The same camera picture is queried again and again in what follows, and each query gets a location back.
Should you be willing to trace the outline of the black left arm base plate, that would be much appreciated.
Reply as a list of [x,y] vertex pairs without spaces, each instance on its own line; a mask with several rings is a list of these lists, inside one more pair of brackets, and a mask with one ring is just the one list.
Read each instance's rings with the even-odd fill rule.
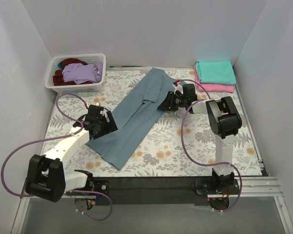
[[87,180],[85,188],[86,188],[87,191],[100,192],[100,193],[103,193],[105,195],[108,195],[109,186],[110,186],[110,183],[109,183],[108,180],[90,178],[90,179]]

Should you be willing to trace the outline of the blue-grey t-shirt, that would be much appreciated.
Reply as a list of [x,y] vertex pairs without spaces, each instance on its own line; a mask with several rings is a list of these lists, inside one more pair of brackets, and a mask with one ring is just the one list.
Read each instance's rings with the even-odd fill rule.
[[153,125],[162,116],[158,106],[173,91],[175,80],[161,69],[151,69],[112,111],[118,130],[91,139],[86,145],[105,161],[122,169]]

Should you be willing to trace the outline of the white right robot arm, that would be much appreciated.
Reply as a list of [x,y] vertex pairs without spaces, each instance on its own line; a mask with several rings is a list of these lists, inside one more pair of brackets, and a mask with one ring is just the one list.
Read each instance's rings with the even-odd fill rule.
[[169,91],[165,100],[158,106],[159,110],[175,112],[185,108],[186,113],[208,115],[211,131],[215,135],[215,162],[200,166],[211,166],[211,187],[223,191],[234,183],[234,167],[232,165],[233,145],[242,127],[242,119],[231,97],[219,99],[197,98],[194,84],[180,85],[173,83],[174,91]]

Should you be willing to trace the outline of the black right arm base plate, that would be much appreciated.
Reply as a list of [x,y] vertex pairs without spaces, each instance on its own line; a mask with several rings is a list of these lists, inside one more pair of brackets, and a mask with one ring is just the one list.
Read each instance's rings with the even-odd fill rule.
[[190,184],[190,188],[198,195],[220,195],[224,192],[229,192],[230,195],[237,195],[240,191],[236,179],[232,184],[216,184],[211,176],[201,176],[195,178],[194,182]]

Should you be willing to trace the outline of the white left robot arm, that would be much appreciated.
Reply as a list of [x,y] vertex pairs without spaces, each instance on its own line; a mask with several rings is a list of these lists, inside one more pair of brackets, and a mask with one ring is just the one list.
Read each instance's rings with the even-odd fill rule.
[[91,139],[116,131],[112,112],[105,107],[90,105],[87,114],[75,120],[68,137],[43,155],[33,155],[29,161],[25,191],[52,202],[75,189],[89,189],[92,173],[74,170],[66,173],[65,165]]

